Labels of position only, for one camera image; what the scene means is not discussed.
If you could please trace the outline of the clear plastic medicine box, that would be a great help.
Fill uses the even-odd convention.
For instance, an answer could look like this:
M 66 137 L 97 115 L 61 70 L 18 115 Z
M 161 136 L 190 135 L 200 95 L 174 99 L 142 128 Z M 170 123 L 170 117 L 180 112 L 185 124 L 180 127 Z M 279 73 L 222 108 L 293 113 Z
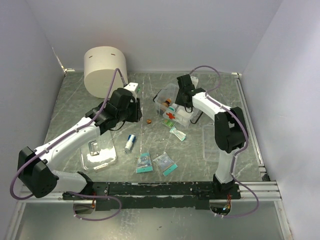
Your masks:
M 156 113 L 161 117 L 163 117 L 164 119 L 169 119 L 176 124 L 180 124 L 178 122 L 177 108 L 181 105 L 178 105 L 175 103 L 178 91 L 179 91 L 178 85 L 169 83 L 165 87 L 163 87 L 152 99 L 155 104 Z M 176 112 L 174 112 L 173 114 L 166 113 L 167 107 L 164 107 L 162 105 L 162 102 L 164 102 L 166 99 L 171 99 L 170 106 L 176 107 Z M 191 110 L 190 108 L 186 108 L 186 109 L 187 109 L 186 110 L 187 113 L 192 113 L 192 117 L 187 124 L 180 124 L 185 128 L 187 128 L 191 123 L 195 123 L 200 115 L 200 111 L 198 109 L 193 109 L 193 110 Z

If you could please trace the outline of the white green-label bottle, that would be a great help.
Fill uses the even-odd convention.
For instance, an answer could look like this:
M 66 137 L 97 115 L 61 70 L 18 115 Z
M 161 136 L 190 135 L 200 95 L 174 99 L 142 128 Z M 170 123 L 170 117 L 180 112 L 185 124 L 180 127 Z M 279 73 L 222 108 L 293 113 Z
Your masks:
M 169 106 L 168 108 L 167 108 L 167 110 L 166 110 L 166 113 L 168 113 L 168 114 L 174 114 L 176 112 L 176 107 L 174 107 L 174 106 Z

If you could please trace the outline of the brown orange-cap bottle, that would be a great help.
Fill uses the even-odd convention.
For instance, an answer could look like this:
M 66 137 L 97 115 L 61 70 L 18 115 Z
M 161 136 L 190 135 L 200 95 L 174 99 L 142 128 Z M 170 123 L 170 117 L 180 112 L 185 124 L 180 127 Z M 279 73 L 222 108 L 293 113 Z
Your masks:
M 165 101 L 163 101 L 161 104 L 164 106 L 164 107 L 166 107 L 166 108 L 168 108 L 170 105 L 171 105 L 171 99 L 170 98 L 167 98 Z

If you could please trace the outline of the teal-edged clear bag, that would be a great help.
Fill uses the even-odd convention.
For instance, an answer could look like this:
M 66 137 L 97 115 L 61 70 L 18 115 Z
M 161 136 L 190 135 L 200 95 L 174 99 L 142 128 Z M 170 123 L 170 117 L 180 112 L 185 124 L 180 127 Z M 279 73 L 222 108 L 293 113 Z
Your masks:
M 142 153 L 138 158 L 137 158 L 137 163 L 136 163 L 136 173 L 148 173 L 153 171 L 153 165 L 152 165 L 152 160 L 150 158 L 150 154 L 148 152 Z
M 164 152 L 157 156 L 153 162 L 160 168 L 162 174 L 166 177 L 178 168 L 177 164 Z

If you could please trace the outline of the white blue gauze packet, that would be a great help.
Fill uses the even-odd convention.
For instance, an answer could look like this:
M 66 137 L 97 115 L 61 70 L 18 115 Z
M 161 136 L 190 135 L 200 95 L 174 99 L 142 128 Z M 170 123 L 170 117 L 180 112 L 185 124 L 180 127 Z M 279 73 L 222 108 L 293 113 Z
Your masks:
M 178 115 L 178 122 L 182 125 L 187 124 L 193 115 L 193 113 L 186 112 L 185 108 L 182 106 L 177 108 L 176 114 Z

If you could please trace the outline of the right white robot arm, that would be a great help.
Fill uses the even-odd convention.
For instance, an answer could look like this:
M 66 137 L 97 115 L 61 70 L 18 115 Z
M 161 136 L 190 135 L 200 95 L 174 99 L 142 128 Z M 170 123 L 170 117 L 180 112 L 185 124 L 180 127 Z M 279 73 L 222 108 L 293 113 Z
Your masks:
M 219 161 L 213 176 L 212 193 L 216 198 L 223 199 L 235 184 L 234 170 L 238 155 L 248 147 L 244 113 L 240 107 L 226 106 L 212 98 L 208 91 L 196 88 L 189 74 L 179 76 L 177 83 L 179 89 L 175 103 L 191 110 L 198 109 L 214 121 Z

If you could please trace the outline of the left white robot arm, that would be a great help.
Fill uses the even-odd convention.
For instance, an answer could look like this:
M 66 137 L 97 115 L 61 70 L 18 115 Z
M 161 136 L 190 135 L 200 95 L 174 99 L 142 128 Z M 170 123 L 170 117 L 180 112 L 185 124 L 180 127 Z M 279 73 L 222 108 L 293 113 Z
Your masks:
M 42 198 L 51 192 L 75 192 L 89 199 L 94 192 L 92 180 L 82 172 L 57 171 L 57 165 L 67 157 L 113 129 L 120 122 L 139 122 L 142 117 L 138 83 L 116 89 L 109 100 L 85 114 L 81 120 L 54 140 L 31 149 L 24 147 L 18 154 L 18 178 L 31 195 Z

